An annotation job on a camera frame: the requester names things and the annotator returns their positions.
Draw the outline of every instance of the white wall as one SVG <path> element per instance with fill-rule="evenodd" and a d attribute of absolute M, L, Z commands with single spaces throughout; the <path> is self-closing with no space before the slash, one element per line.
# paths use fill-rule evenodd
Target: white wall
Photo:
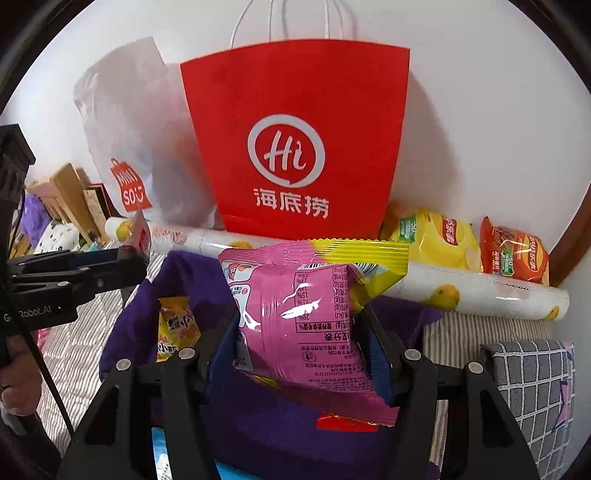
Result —
<path fill-rule="evenodd" d="M 72 161 L 98 174 L 72 101 L 76 80 L 121 44 L 153 35 L 165 61 L 228 47 L 246 0 L 96 0 L 46 48 L 9 102 L 37 156 L 30 179 Z M 345 37 L 411 48 L 393 195 L 450 216 L 483 215 L 551 248 L 591 178 L 591 96 L 566 59 L 502 0 L 339 0 Z M 322 0 L 275 1 L 273 33 L 322 37 Z M 286 21 L 281 11 L 285 8 Z M 237 44 L 266 40 L 255 0 Z M 331 6 L 333 31 L 338 32 Z"/>
<path fill-rule="evenodd" d="M 552 323 L 553 337 L 574 343 L 574 421 L 564 458 L 565 470 L 591 434 L 591 250 L 562 283 L 570 294 L 570 308 L 564 319 Z"/>

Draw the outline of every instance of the screw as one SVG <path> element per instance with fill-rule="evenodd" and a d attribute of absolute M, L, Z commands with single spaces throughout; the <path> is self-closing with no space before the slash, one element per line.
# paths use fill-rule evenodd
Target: screw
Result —
<path fill-rule="evenodd" d="M 195 350 L 193 350 L 191 347 L 183 348 L 178 353 L 178 356 L 181 358 L 181 360 L 189 360 L 195 356 Z"/>
<path fill-rule="evenodd" d="M 468 364 L 468 370 L 470 372 L 472 372 L 473 374 L 481 374 L 484 371 L 484 368 L 482 368 L 482 365 L 479 364 L 478 362 L 470 362 Z"/>
<path fill-rule="evenodd" d="M 414 348 L 409 348 L 408 350 L 406 350 L 404 352 L 404 356 L 408 360 L 412 360 L 413 362 L 415 362 L 415 361 L 421 359 L 421 352 L 419 352 L 418 350 L 415 350 Z"/>
<path fill-rule="evenodd" d="M 129 367 L 131 367 L 131 360 L 129 358 L 122 358 L 115 365 L 115 368 L 117 368 L 117 370 L 120 372 L 127 370 Z"/>

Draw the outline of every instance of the purple cloth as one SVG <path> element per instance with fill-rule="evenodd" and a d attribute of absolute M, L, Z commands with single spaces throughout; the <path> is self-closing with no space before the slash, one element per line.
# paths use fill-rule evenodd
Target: purple cloth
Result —
<path fill-rule="evenodd" d="M 153 283 L 145 280 L 117 319 L 100 358 L 101 379 L 121 358 L 136 364 L 155 361 L 158 298 L 170 296 L 190 297 L 202 330 L 214 327 L 225 304 L 233 301 L 216 260 L 170 252 Z M 409 347 L 422 326 L 440 317 L 437 310 L 386 297 L 374 300 L 372 306 L 384 328 L 395 330 Z M 394 432 L 387 427 L 370 433 L 317 430 L 320 412 L 254 383 L 237 370 L 202 413 L 216 459 L 268 480 L 380 478 Z M 439 477 L 434 465 L 429 465 L 429 472 L 429 479 Z"/>
<path fill-rule="evenodd" d="M 25 209 L 22 211 L 21 230 L 29 238 L 33 248 L 37 246 L 50 223 L 51 217 L 41 200 L 27 193 L 25 195 Z"/>

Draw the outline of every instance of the checkered pillow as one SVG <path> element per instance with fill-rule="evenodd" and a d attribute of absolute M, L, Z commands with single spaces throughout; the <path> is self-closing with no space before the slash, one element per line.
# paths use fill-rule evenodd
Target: checkered pillow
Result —
<path fill-rule="evenodd" d="M 493 343 L 482 348 L 541 479 L 558 479 L 573 421 L 573 344 L 550 340 Z"/>

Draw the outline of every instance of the person's hand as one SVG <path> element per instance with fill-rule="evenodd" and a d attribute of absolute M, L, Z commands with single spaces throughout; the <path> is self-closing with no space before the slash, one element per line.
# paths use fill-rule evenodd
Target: person's hand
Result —
<path fill-rule="evenodd" d="M 21 336 L 7 338 L 7 345 L 12 363 L 0 368 L 2 402 L 9 413 L 32 415 L 41 399 L 41 372 Z"/>

